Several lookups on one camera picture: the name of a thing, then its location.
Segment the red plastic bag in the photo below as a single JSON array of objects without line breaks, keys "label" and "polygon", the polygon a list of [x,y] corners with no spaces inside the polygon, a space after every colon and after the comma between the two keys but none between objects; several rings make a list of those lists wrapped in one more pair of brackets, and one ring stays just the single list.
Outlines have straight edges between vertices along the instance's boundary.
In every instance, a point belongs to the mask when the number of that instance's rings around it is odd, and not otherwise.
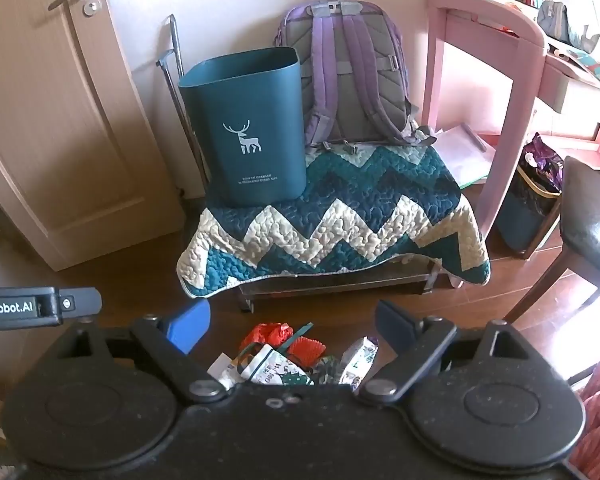
[{"label": "red plastic bag", "polygon": [[278,348],[294,334],[287,323],[260,323],[250,330],[239,346],[239,352],[257,353],[267,344]]}]

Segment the dark wooden chair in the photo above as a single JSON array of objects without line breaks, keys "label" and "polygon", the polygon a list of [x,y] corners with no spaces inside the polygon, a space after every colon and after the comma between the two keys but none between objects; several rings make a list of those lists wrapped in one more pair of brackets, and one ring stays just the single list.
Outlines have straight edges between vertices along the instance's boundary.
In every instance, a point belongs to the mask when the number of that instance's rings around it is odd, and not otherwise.
[{"label": "dark wooden chair", "polygon": [[506,372],[533,375],[548,369],[542,356],[513,330],[513,322],[541,299],[562,274],[571,271],[579,275],[594,285],[600,295],[600,172],[573,157],[564,163],[559,231],[562,251],[504,316],[507,327],[498,334],[506,339],[505,347],[514,352],[501,359]]}]

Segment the pink wooden desk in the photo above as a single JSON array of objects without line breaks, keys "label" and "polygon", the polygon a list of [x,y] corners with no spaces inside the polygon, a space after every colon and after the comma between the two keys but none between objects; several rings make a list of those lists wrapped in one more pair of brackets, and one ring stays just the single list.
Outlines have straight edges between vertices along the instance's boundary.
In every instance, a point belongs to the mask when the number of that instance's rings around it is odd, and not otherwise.
[{"label": "pink wooden desk", "polygon": [[600,83],[550,54],[535,20],[498,0],[426,0],[426,8],[420,120],[434,130],[471,126],[495,148],[474,206],[482,235],[491,231],[533,133],[600,169]]}]

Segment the white green snack wrapper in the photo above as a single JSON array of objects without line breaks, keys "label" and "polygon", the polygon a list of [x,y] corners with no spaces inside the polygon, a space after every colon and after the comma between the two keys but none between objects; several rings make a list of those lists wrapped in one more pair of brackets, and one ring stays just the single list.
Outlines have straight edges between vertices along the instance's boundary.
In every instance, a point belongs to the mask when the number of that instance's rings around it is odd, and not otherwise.
[{"label": "white green snack wrapper", "polygon": [[378,340],[374,337],[363,337],[351,344],[340,360],[338,384],[356,390],[372,369],[377,352]]}]

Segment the white paper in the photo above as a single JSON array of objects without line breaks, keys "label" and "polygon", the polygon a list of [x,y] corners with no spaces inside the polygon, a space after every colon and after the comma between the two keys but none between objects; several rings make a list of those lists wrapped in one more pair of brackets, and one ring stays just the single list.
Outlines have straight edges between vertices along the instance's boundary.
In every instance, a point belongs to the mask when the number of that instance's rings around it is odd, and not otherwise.
[{"label": "white paper", "polygon": [[208,374],[226,390],[233,389],[237,384],[244,381],[234,361],[225,353],[221,353],[209,366]]}]

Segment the beige wooden door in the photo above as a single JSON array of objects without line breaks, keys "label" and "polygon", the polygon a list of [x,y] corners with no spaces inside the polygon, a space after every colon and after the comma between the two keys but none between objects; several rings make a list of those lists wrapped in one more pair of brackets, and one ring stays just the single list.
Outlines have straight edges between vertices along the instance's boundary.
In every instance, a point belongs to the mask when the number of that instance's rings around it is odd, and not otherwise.
[{"label": "beige wooden door", "polygon": [[55,270],[181,229],[107,0],[0,0],[0,206]]}]

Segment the grey pencil pouch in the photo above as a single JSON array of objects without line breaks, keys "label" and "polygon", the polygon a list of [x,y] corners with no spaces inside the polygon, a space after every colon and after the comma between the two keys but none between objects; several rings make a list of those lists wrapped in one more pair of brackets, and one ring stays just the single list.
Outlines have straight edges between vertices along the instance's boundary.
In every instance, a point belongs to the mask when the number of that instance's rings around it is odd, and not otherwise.
[{"label": "grey pencil pouch", "polygon": [[554,0],[543,1],[539,7],[536,21],[547,36],[568,44],[569,25],[567,7],[562,2]]}]

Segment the teal white zigzag quilt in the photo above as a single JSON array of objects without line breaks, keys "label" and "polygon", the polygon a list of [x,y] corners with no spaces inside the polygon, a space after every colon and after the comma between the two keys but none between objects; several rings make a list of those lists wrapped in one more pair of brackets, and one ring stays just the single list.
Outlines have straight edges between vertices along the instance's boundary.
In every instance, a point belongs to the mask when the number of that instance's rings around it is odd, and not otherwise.
[{"label": "teal white zigzag quilt", "polygon": [[410,255],[468,283],[490,280],[471,204],[432,146],[311,148],[306,177],[295,200],[209,202],[176,265],[186,294],[210,298],[269,278],[365,271]]}]

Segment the white green canvas tote bag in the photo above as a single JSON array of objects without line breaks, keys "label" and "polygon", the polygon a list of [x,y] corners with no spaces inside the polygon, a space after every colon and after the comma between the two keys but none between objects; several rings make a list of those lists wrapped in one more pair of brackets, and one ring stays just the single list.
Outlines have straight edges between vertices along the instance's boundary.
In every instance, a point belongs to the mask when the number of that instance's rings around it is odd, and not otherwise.
[{"label": "white green canvas tote bag", "polygon": [[299,336],[302,332],[294,332],[278,348],[267,344],[257,353],[238,352],[234,363],[242,379],[266,386],[312,386],[306,371],[286,357],[286,350]]}]

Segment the teal deer trash bin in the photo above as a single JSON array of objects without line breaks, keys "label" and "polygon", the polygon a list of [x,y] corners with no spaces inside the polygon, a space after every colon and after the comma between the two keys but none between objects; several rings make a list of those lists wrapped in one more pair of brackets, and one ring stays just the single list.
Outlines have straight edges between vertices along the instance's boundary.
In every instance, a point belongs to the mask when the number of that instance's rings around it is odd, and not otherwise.
[{"label": "teal deer trash bin", "polygon": [[291,47],[200,62],[180,81],[210,170],[210,193],[227,207],[294,200],[306,188],[300,62]]}]

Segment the purple grey backpack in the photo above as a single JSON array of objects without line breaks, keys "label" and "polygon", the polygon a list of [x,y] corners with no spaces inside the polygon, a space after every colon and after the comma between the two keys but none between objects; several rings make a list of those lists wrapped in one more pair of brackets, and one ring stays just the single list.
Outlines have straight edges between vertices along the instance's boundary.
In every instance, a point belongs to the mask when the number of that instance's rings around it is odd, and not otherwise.
[{"label": "purple grey backpack", "polygon": [[415,120],[402,37],[377,4],[302,3],[284,16],[274,44],[298,54],[307,146],[436,142]]}]

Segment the low wooden bench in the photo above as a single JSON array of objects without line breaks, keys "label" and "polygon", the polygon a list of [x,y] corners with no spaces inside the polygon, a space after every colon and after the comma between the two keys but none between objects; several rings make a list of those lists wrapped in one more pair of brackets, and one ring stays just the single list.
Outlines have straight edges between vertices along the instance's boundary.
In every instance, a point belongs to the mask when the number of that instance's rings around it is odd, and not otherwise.
[{"label": "low wooden bench", "polygon": [[366,270],[336,274],[293,276],[281,275],[265,278],[237,287],[237,299],[242,312],[252,313],[254,302],[265,298],[336,294],[354,290],[422,284],[422,294],[434,290],[434,284],[446,274],[453,286],[460,282],[442,268],[440,262],[424,256],[410,255],[392,259]]}]

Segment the dark full waste bin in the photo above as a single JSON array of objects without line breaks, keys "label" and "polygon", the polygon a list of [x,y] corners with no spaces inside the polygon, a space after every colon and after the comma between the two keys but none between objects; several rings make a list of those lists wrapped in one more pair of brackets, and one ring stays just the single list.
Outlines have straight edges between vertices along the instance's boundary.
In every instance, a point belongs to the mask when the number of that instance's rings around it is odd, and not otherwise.
[{"label": "dark full waste bin", "polygon": [[494,226],[508,248],[530,257],[559,214],[564,160],[535,133],[520,159]]}]

